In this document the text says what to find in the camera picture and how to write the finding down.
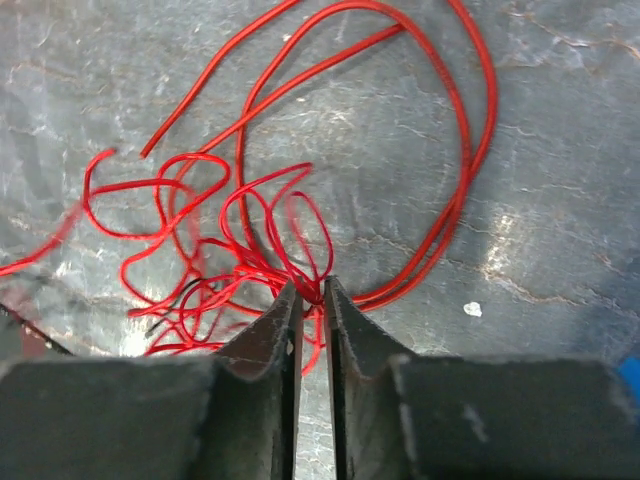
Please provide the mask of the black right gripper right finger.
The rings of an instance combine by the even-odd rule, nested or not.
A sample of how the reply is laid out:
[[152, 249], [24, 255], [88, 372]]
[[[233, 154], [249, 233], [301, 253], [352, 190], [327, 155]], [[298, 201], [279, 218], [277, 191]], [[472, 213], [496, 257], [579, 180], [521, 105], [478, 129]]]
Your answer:
[[340, 479], [635, 479], [639, 405], [605, 363], [427, 356], [325, 285]]

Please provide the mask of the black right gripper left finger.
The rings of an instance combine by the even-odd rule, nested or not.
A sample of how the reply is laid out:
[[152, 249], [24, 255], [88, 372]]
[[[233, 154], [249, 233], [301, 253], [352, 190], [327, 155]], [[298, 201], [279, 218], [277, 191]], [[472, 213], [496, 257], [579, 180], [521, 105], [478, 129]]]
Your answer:
[[5, 479], [291, 479], [302, 299], [213, 354], [81, 357], [1, 312]]

